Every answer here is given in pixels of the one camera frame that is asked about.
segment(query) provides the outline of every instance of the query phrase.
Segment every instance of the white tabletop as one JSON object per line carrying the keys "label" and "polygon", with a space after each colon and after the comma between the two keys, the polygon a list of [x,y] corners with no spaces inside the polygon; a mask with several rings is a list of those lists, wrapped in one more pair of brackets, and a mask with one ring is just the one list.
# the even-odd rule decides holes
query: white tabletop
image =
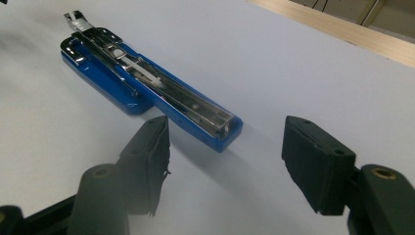
{"label": "white tabletop", "polygon": [[243,119],[217,154],[170,124],[172,174],[131,234],[348,234],[313,212],[281,160],[285,117],[307,118],[415,182],[415,69],[243,0],[9,1],[0,5],[0,205],[24,215],[76,193],[139,127],[61,59],[80,10]]}

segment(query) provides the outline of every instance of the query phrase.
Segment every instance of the blue plastic casing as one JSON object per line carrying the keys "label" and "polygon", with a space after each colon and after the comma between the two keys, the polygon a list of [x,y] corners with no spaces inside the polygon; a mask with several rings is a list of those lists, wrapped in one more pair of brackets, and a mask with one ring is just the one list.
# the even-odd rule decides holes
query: blue plastic casing
{"label": "blue plastic casing", "polygon": [[[88,49],[85,48],[79,41],[74,38],[69,38],[67,40],[72,40],[71,46],[77,52],[82,54],[86,60],[77,65],[71,58],[68,57],[68,55],[62,52],[64,61],[71,68],[73,68],[85,81],[95,87],[125,113],[129,115],[140,115],[149,110],[154,105],[181,128],[219,153],[225,150],[226,147],[229,146],[232,141],[235,140],[236,137],[238,137],[238,135],[241,133],[243,122],[240,118],[234,116],[230,123],[231,131],[225,138],[219,140],[218,138],[209,135],[201,127],[196,125],[176,108],[167,103],[159,94],[149,89],[145,84],[136,80],[123,68],[114,68],[114,70],[116,70],[118,74],[120,74],[124,79],[124,81],[121,81],[121,79],[114,72],[108,69],[101,61],[99,61],[93,54],[91,54]],[[143,58],[147,63],[164,72],[167,76],[169,76],[177,83],[188,88],[205,100],[220,107],[211,99],[195,90],[188,84],[184,83],[182,80],[167,70],[163,69],[162,67],[158,66],[156,63],[152,62],[145,56],[136,53],[127,45],[119,43],[118,46],[120,46],[126,53],[132,56]],[[133,87],[136,91],[132,91],[125,83],[127,83],[128,86]]]}

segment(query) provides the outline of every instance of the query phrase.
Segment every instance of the wooden trim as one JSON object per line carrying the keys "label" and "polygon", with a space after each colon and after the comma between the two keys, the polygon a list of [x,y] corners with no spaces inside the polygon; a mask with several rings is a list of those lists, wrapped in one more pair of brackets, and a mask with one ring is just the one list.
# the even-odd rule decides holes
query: wooden trim
{"label": "wooden trim", "polygon": [[415,68],[415,44],[312,10],[289,0],[249,0],[262,8]]}

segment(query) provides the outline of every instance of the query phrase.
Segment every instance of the table surface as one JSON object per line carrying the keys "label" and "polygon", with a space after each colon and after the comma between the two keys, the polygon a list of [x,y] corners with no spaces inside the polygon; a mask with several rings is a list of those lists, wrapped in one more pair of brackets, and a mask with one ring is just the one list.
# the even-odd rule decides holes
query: table surface
{"label": "table surface", "polygon": [[415,182],[415,69],[243,1],[10,1],[0,6],[0,205],[25,215],[76,193],[114,163],[155,108],[130,117],[61,59],[84,13],[243,119],[221,153],[170,124],[172,174],[155,217],[131,234],[348,234],[317,215],[281,160],[286,116]]}

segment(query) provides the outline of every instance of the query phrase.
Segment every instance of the blue stapler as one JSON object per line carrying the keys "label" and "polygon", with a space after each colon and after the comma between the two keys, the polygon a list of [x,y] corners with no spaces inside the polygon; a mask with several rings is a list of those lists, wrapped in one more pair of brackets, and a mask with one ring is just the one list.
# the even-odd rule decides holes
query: blue stapler
{"label": "blue stapler", "polygon": [[65,14],[75,33],[61,44],[64,61],[129,115],[153,106],[217,152],[240,133],[243,122],[211,99],[136,53],[79,11]]}

